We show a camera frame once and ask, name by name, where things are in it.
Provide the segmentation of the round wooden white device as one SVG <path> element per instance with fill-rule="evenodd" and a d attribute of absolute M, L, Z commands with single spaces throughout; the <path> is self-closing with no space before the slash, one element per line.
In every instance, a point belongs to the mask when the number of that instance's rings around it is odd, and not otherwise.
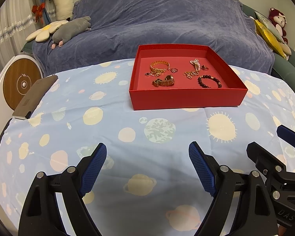
<path fill-rule="evenodd" d="M 11 58 L 0 73 L 0 134 L 31 86 L 43 77 L 37 61 L 29 55 Z"/>

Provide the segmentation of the red cardboard tray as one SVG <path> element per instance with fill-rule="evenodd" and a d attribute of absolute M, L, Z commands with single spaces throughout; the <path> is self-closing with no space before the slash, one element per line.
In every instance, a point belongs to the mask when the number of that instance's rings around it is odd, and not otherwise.
<path fill-rule="evenodd" d="M 236 107 L 248 89 L 209 46 L 140 45 L 129 86 L 134 110 Z"/>

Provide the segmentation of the white sheer curtain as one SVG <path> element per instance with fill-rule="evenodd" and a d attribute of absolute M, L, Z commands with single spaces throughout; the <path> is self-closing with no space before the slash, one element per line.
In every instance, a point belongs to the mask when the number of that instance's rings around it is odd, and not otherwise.
<path fill-rule="evenodd" d="M 0 7 L 0 72 L 7 62 L 21 52 L 26 37 L 44 27 L 36 23 L 32 6 L 45 2 L 43 13 L 45 25 L 51 22 L 48 14 L 48 0 L 5 0 Z"/>

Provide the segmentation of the red ribbon bow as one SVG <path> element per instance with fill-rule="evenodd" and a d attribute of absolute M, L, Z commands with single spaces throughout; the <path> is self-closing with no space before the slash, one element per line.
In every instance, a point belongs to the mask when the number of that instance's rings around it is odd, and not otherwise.
<path fill-rule="evenodd" d="M 41 24 L 45 25 L 45 20 L 43 16 L 44 10 L 45 10 L 45 2 L 41 3 L 39 6 L 37 5 L 32 6 L 32 13 L 35 16 L 36 23 L 40 22 Z"/>

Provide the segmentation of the blue planet print cloth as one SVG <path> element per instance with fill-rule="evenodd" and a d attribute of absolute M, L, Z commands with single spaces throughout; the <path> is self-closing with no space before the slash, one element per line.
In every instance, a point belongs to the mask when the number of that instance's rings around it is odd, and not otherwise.
<path fill-rule="evenodd" d="M 39 171 L 75 166 L 104 143 L 108 156 L 85 205 L 102 235 L 194 235 L 212 201 L 188 146 L 238 173 L 255 166 L 250 142 L 295 172 L 295 148 L 276 129 L 295 131 L 295 93 L 282 80 L 234 67 L 248 92 L 239 107 L 134 111 L 133 60 L 58 75 L 29 120 L 11 120 L 0 143 L 0 211 L 18 226 Z"/>

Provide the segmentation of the yellow gold pillow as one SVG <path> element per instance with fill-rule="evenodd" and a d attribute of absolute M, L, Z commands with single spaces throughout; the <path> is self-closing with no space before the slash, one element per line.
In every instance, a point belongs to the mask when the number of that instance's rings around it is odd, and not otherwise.
<path fill-rule="evenodd" d="M 286 54 L 284 53 L 282 47 L 280 46 L 277 38 L 273 35 L 273 33 L 260 21 L 254 19 L 254 23 L 256 26 L 256 30 L 267 43 L 267 45 L 272 48 L 275 53 L 286 59 Z"/>

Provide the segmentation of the purple-blue bed blanket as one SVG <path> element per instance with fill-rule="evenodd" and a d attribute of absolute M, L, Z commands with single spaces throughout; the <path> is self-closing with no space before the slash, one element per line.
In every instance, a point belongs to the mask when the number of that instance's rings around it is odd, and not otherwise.
<path fill-rule="evenodd" d="M 197 44 L 229 65 L 271 73 L 274 53 L 256 34 L 238 0 L 79 0 L 74 18 L 89 16 L 91 27 L 62 47 L 34 42 L 45 75 L 87 65 L 131 59 L 143 44 Z"/>

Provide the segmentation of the dark green sofa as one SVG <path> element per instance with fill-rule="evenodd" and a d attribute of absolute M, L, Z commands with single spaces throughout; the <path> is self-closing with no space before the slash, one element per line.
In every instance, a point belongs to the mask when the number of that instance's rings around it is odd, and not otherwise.
<path fill-rule="evenodd" d="M 254 9 L 252 9 L 251 7 L 248 7 L 245 4 L 241 4 L 241 10 L 243 11 L 243 14 L 245 14 L 246 17 L 250 17 L 250 20 L 253 21 L 253 27 L 255 28 L 255 34 L 257 36 L 259 36 L 263 42 L 264 39 L 261 37 L 261 35 L 258 33 L 258 31 L 256 30 L 256 26 L 254 23 L 254 19 L 258 20 Z M 273 61 L 273 65 L 271 68 L 266 67 L 266 66 L 257 66 L 257 65 L 252 65 L 252 66 L 245 66 L 245 69 L 250 69 L 250 70 L 254 70 L 254 71 L 259 71 L 262 73 L 269 73 L 272 76 L 279 78 L 281 80 L 283 80 L 284 82 L 286 82 L 287 84 L 289 84 L 292 88 L 295 88 L 295 50 L 293 50 L 292 48 L 290 48 L 288 46 L 288 44 L 285 43 L 281 43 L 280 41 L 278 41 L 280 46 L 282 47 L 284 53 L 286 54 L 286 59 L 284 59 L 283 57 L 281 57 L 279 54 L 275 53 L 273 51 L 272 48 L 270 48 L 267 43 L 265 42 L 265 45 L 267 45 L 269 47 L 269 49 L 271 50 L 273 57 L 274 57 L 274 61 Z"/>

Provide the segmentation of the grey patterned pillow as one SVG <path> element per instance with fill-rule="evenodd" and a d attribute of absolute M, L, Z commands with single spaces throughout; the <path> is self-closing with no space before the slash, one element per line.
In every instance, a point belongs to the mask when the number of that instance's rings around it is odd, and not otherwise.
<path fill-rule="evenodd" d="M 268 18 L 257 11 L 255 11 L 255 14 L 258 20 L 263 23 L 268 30 L 270 30 L 270 32 L 277 38 L 278 41 L 280 41 L 281 43 L 285 43 L 283 39 L 283 30 L 280 24 L 278 24 L 277 22 L 273 24 Z"/>

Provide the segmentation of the grey plush toy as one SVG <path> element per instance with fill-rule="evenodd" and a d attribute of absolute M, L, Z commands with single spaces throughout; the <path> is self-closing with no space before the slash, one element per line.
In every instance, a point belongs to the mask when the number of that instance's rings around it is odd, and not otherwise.
<path fill-rule="evenodd" d="M 76 35 L 91 30 L 91 17 L 76 18 L 62 25 L 52 36 L 51 49 L 63 46 Z"/>

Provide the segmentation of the flower shaped cushion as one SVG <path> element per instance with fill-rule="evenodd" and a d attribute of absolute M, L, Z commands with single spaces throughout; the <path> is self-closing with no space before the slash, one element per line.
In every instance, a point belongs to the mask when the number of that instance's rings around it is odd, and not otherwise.
<path fill-rule="evenodd" d="M 36 42 L 40 43 L 43 41 L 46 41 L 51 34 L 56 32 L 62 25 L 67 24 L 67 20 L 61 20 L 61 21 L 54 21 L 43 28 L 40 28 L 36 30 L 35 32 L 31 33 L 26 37 L 26 41 L 32 41 L 35 40 Z"/>

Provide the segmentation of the red monkey plush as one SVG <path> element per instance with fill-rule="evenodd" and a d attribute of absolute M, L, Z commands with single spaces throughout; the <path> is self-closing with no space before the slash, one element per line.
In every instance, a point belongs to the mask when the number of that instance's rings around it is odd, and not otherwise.
<path fill-rule="evenodd" d="M 281 39 L 285 44 L 288 44 L 288 39 L 286 38 L 286 31 L 284 29 L 286 25 L 286 16 L 279 10 L 271 7 L 269 11 L 268 19 L 272 22 L 274 27 L 279 32 Z"/>

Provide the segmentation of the brown phone case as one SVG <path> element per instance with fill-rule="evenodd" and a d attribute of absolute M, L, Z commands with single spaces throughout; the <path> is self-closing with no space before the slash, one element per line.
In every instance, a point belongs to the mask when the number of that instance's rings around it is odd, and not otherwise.
<path fill-rule="evenodd" d="M 22 120 L 29 119 L 57 79 L 57 75 L 51 75 L 37 80 L 19 102 L 12 116 Z"/>

